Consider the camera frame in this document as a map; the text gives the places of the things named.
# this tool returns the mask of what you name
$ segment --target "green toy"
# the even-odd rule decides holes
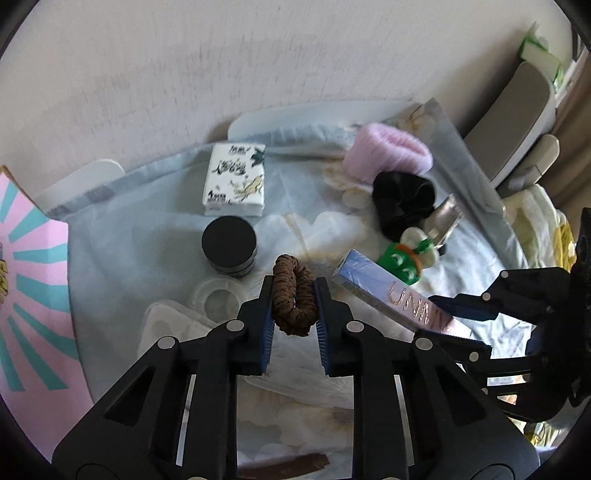
[[[404,231],[400,243],[386,249],[377,263],[406,285],[413,285],[421,278],[423,267],[432,267],[438,259],[433,241],[420,228],[411,227]]]

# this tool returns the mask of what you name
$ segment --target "white chair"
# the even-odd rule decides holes
[[[33,198],[43,213],[72,198],[125,175],[115,160],[96,160],[61,179]]]

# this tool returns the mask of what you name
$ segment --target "brown strip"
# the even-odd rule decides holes
[[[328,457],[322,453],[309,453],[288,462],[260,467],[238,469],[238,478],[247,480],[285,480],[296,476],[318,472],[329,464]]]

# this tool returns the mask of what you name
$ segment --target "teal stripe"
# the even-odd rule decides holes
[[[8,240],[10,243],[14,243],[26,234],[32,232],[35,228],[40,227],[44,223],[47,223],[49,218],[43,215],[43,212],[36,207],[33,207],[24,219],[8,234]]]
[[[27,322],[39,335],[57,348],[60,352],[67,356],[78,360],[78,350],[76,349],[76,342],[72,338],[58,335],[46,325],[43,325],[35,317],[31,316],[18,304],[13,304],[14,311],[17,312],[22,319]]]
[[[14,368],[2,332],[0,332],[0,365],[2,365],[2,369],[4,370],[4,376],[6,377],[8,388],[13,392],[24,392],[25,387],[22,386],[17,369]]]
[[[45,363],[45,360],[41,358],[41,355],[39,355],[29,343],[12,317],[8,317],[7,321],[10,325],[12,333],[17,339],[18,344],[21,346],[22,352],[27,357],[27,360],[29,360],[33,370],[37,373],[37,375],[39,375],[39,378],[41,378],[41,381],[45,383],[47,389],[65,390],[68,388],[67,385],[60,380],[60,377],[55,374],[51,367]]]
[[[23,250],[12,254],[14,260],[35,263],[56,263],[68,260],[68,244],[61,244],[44,250]]]
[[[10,211],[10,207],[14,202],[18,193],[18,189],[16,185],[12,182],[8,183],[8,187],[6,188],[6,193],[4,194],[4,198],[2,199],[2,206],[0,207],[0,222],[6,220],[6,215]]]
[[[17,290],[48,309],[70,313],[68,285],[47,285],[17,274]]]

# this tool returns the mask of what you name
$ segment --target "brown hair scrunchie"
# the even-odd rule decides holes
[[[314,275],[291,255],[280,255],[273,267],[272,314],[279,330],[300,337],[318,320]]]

